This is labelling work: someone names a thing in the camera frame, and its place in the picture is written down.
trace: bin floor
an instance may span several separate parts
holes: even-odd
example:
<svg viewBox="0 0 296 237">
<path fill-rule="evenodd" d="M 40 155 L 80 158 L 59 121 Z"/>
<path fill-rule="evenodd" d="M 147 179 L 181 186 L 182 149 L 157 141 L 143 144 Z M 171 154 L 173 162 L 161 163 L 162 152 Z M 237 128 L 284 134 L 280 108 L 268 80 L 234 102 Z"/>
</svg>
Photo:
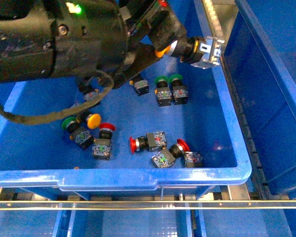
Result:
<svg viewBox="0 0 296 237">
<path fill-rule="evenodd" d="M 153 81 L 156 76 L 180 73 L 188 86 L 190 98 L 186 105 L 158 107 Z M 117 128 L 112 138 L 110 161 L 95 160 L 92 149 L 80 149 L 61 129 L 61 121 L 38 126 L 25 126 L 5 122 L 0 118 L 0 170 L 37 170 L 79 168 L 154 168 L 151 156 L 144 151 L 131 154 L 129 137 L 163 130 L 168 148 L 177 138 L 185 139 L 193 151 L 200 151 L 205 167 L 235 167 L 236 162 L 225 118 L 211 70 L 200 70 L 178 64 L 166 58 L 142 74 L 149 80 L 150 93 L 138 97 L 132 86 L 112 90 L 91 109 Z M 77 99 L 73 78 L 48 79 L 16 84 L 13 97 L 17 114 L 38 115 L 70 107 Z M 92 131 L 98 137 L 99 130 Z M 174 167 L 183 167 L 176 161 Z"/>
<path fill-rule="evenodd" d="M 0 211 L 0 237 L 54 236 L 58 211 Z"/>
<path fill-rule="evenodd" d="M 177 237 L 186 235 L 180 223 L 181 213 L 174 210 L 89 211 L 77 212 L 76 219 L 86 215 L 86 226 L 75 225 L 73 236 L 81 237 Z"/>
</svg>

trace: bin wall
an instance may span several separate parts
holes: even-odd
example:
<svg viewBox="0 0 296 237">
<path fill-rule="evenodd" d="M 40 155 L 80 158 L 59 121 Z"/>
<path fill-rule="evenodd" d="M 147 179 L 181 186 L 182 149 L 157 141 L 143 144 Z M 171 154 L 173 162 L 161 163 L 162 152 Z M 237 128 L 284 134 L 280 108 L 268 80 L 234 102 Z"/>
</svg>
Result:
<svg viewBox="0 0 296 237">
<path fill-rule="evenodd" d="M 226 62 L 271 192 L 296 198 L 296 1 L 236 3 Z"/>
</svg>

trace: blue plastic bin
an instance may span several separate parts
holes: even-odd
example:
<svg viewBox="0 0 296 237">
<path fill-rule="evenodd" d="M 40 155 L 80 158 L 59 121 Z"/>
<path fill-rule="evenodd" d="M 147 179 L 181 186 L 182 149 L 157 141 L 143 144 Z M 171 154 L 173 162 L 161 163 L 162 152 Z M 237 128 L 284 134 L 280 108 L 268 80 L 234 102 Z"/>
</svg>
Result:
<svg viewBox="0 0 296 237">
<path fill-rule="evenodd" d="M 225 58 L 272 194 L 296 198 L 296 1 L 236 4 Z"/>
<path fill-rule="evenodd" d="M 199 1 L 196 7 L 193 1 L 170 2 L 190 37 L 210 35 Z M 155 77 L 177 73 L 189 88 L 188 103 L 158 107 Z M 0 117 L 0 187 L 20 187 L 50 199 L 72 193 L 89 199 L 111 193 L 201 195 L 215 185 L 246 182 L 252 168 L 222 68 L 201 70 L 165 57 L 142 75 L 149 80 L 149 94 L 137 97 L 130 85 L 124 85 L 92 109 L 117 128 L 110 161 L 95 160 L 91 149 L 82 151 L 61 129 L 61 121 L 24 126 Z M 70 107 L 76 98 L 74 78 L 18 82 L 5 109 L 39 115 Z M 156 169 L 153 153 L 131 154 L 130 136 L 157 130 L 165 131 L 169 146 L 177 138 L 185 139 L 203 154 L 205 168 L 184 168 L 177 160 L 171 168 Z M 92 133 L 98 136 L 98 130 Z"/>
</svg>

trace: robotic arm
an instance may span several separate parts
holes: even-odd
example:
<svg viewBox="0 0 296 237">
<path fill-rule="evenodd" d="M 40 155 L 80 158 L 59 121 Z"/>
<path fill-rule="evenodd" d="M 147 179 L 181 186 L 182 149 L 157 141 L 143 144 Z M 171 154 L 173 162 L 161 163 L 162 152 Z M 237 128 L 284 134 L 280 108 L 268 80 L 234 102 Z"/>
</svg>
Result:
<svg viewBox="0 0 296 237">
<path fill-rule="evenodd" d="M 222 41 L 186 36 L 165 0 L 0 0 L 0 83 L 39 78 L 100 78 L 118 88 L 164 54 L 194 67 L 219 65 Z M 140 41 L 148 36 L 152 45 Z M 29 122 L 51 122 L 91 107 Z"/>
</svg>

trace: metal terminal screw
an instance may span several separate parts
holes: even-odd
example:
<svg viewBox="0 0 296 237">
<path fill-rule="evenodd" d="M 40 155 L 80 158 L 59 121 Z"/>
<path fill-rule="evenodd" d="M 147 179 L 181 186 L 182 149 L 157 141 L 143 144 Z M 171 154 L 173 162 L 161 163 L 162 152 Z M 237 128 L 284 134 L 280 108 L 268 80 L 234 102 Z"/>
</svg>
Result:
<svg viewBox="0 0 296 237">
<path fill-rule="evenodd" d="M 50 42 L 47 42 L 44 46 L 43 46 L 43 50 L 46 51 L 48 49 L 51 48 L 51 43 Z"/>
<path fill-rule="evenodd" d="M 69 32 L 69 29 L 65 25 L 59 26 L 58 30 L 59 30 L 59 35 L 61 36 L 66 36 Z"/>
</svg>

